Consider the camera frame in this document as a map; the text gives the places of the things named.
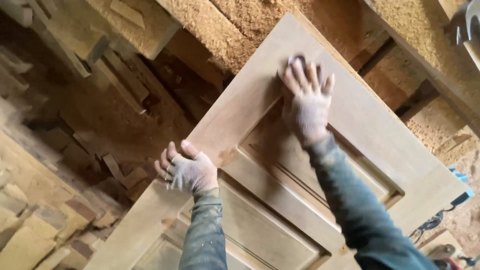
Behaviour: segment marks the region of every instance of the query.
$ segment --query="gloved hand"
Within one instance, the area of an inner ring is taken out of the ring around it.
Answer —
[[[206,154],[199,152],[187,140],[181,142],[183,157],[170,142],[164,149],[160,161],[155,161],[158,176],[155,181],[166,185],[167,189],[179,189],[195,195],[218,187],[216,167]]]
[[[282,80],[285,83],[282,87],[282,117],[302,147],[327,138],[327,117],[335,75],[332,74],[324,80],[320,65],[305,65],[305,59],[299,56],[288,60]]]

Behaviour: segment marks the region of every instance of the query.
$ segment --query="sleeve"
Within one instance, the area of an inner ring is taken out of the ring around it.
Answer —
[[[305,150],[346,244],[357,250],[355,259],[363,269],[379,263],[385,269],[436,269],[395,227],[383,205],[346,163],[332,135]]]
[[[214,188],[194,195],[192,223],[185,235],[179,270],[227,269],[219,194],[219,189]]]

